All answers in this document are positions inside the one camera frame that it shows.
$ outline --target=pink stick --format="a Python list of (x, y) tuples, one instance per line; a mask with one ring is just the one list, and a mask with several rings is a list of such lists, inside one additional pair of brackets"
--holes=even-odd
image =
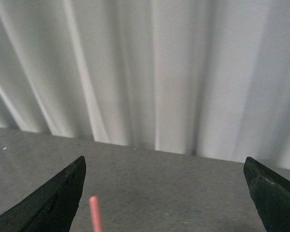
[(89, 199), (89, 205), (94, 232), (103, 232), (98, 197), (91, 197)]

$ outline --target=curtain fold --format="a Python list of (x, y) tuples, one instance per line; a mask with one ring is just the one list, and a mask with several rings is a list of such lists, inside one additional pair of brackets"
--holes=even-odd
[(0, 0), (0, 127), (290, 168), (290, 0)]

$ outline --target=gray tabletop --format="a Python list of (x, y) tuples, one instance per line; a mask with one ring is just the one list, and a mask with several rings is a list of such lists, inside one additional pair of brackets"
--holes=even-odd
[(87, 174), (72, 232), (93, 231), (92, 195), (105, 232), (265, 231), (242, 163), (9, 129), (0, 129), (0, 214), (80, 155)]

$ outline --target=fabric backdrop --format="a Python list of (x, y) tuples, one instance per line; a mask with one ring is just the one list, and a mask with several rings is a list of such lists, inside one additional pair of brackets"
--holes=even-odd
[(0, 0), (0, 127), (290, 169), (290, 0)]

